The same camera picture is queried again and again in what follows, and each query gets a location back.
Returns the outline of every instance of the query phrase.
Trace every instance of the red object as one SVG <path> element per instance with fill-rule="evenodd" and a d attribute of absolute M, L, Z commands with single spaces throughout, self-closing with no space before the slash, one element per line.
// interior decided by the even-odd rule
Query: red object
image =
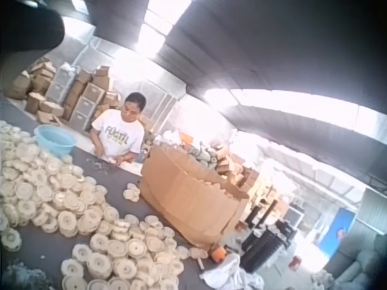
<path fill-rule="evenodd" d="M 293 260 L 289 263 L 289 268 L 296 271 L 300 267 L 302 259 L 299 256 L 294 256 Z"/>

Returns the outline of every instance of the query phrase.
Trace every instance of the table surface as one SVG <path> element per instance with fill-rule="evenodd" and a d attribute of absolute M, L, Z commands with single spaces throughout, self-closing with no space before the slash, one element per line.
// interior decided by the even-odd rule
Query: table surface
<path fill-rule="evenodd" d="M 20 127 L 23 131 L 31 134 L 33 133 L 33 129 L 38 125 L 37 122 L 28 118 L 4 97 L 0 97 L 0 119 L 13 126 Z M 85 176 L 92 176 L 97 180 L 98 184 L 108 189 L 106 201 L 119 211 L 121 218 L 131 213 L 142 220 L 147 215 L 154 214 L 159 216 L 164 224 L 168 224 L 142 198 L 138 202 L 127 201 L 123 198 L 122 192 L 126 188 L 126 184 L 128 182 L 138 184 L 139 176 L 114 167 L 104 161 L 97 160 L 96 157 L 76 147 L 73 149 L 71 155 L 73 156 L 73 163 L 83 168 L 83 174 Z M 2 251 L 2 269 L 7 266 L 9 261 L 17 258 L 24 262 L 30 269 L 41 269 L 55 282 L 61 281 L 60 264 L 63 260 L 71 258 L 73 246 L 77 243 L 89 244 L 91 237 L 78 234 L 76 237 L 69 239 L 59 232 L 54 234 L 44 233 L 40 228 L 36 228 L 32 224 L 19 227 L 18 230 L 23 241 L 22 248 L 17 253 Z M 187 242 L 178 234 L 176 240 L 179 245 L 189 247 Z M 213 264 L 209 260 L 203 262 L 206 268 L 213 267 Z M 211 289 L 199 278 L 200 270 L 196 261 L 187 259 L 183 263 L 184 272 L 179 276 L 179 289 Z M 86 269 L 85 278 L 87 281 L 90 280 Z"/>

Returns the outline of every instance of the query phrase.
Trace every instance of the woman's hand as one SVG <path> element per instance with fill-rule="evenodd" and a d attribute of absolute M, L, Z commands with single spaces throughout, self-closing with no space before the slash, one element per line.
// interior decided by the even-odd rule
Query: woman's hand
<path fill-rule="evenodd" d="M 105 155 L 105 149 L 102 145 L 97 144 L 95 147 L 96 148 L 94 149 L 94 153 L 97 155 L 98 158 L 101 158 Z"/>

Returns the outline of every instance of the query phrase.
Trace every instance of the gray sofa cushion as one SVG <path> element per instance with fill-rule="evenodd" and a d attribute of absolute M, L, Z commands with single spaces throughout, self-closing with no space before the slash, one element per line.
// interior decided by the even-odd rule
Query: gray sofa cushion
<path fill-rule="evenodd" d="M 374 241 L 374 248 L 377 253 L 385 257 L 387 256 L 387 234 L 381 235 L 377 234 Z"/>
<path fill-rule="evenodd" d="M 358 261 L 355 261 L 349 266 L 343 274 L 341 274 L 335 282 L 338 284 L 345 283 L 345 282 L 351 282 L 353 279 L 355 279 L 360 273 L 362 272 L 362 266 Z"/>
<path fill-rule="evenodd" d="M 379 267 L 381 262 L 379 254 L 376 251 L 370 250 L 361 251 L 357 255 L 356 260 L 362 266 L 362 272 L 368 276 L 372 276 L 374 274 L 375 269 Z"/>

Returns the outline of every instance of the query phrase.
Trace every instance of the white plastic bag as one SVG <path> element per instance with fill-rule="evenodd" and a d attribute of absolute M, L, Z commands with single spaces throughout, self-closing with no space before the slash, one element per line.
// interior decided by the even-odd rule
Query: white plastic bag
<path fill-rule="evenodd" d="M 239 267 L 241 257 L 232 253 L 215 269 L 200 275 L 208 286 L 218 290 L 263 290 L 264 281 L 257 274 L 248 274 Z"/>

